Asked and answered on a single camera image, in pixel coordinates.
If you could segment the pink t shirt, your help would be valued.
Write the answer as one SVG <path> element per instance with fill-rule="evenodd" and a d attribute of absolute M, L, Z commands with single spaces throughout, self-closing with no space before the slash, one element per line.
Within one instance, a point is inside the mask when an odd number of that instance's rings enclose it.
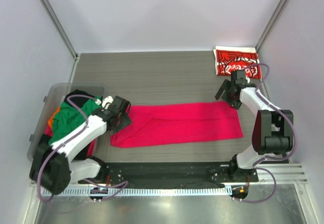
<path fill-rule="evenodd" d="M 119 148 L 243 137 L 238 113 L 226 102 L 132 106 L 131 124 L 110 137 Z"/>

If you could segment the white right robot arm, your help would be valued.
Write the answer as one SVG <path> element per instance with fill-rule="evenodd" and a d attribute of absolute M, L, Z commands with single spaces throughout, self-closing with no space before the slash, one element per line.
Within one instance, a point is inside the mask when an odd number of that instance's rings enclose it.
<path fill-rule="evenodd" d="M 251 145 L 236 154 L 228 167 L 220 172 L 230 181 L 246 181 L 256 174 L 256 166 L 265 161 L 283 161 L 293 152 L 296 131 L 294 116 L 290 110 L 283 110 L 263 96 L 258 87 L 248 81 L 244 70 L 231 72 L 231 79 L 224 80 L 216 99 L 223 99 L 230 107 L 239 109 L 245 104 L 255 115 Z"/>

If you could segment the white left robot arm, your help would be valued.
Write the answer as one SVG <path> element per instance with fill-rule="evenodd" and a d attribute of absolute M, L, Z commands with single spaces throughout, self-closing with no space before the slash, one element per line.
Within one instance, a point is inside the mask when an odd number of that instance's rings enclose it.
<path fill-rule="evenodd" d="M 131 124 L 131 103 L 119 96 L 96 100 L 99 105 L 90 115 L 79 108 L 84 122 L 62 139 L 51 145 L 37 146 L 29 177 L 36 182 L 37 193 L 46 189 L 53 195 L 62 193 L 69 184 L 81 180 L 102 183 L 108 168 L 104 161 L 90 156 L 84 160 L 75 157 L 94 139 L 107 131 L 115 134 Z"/>

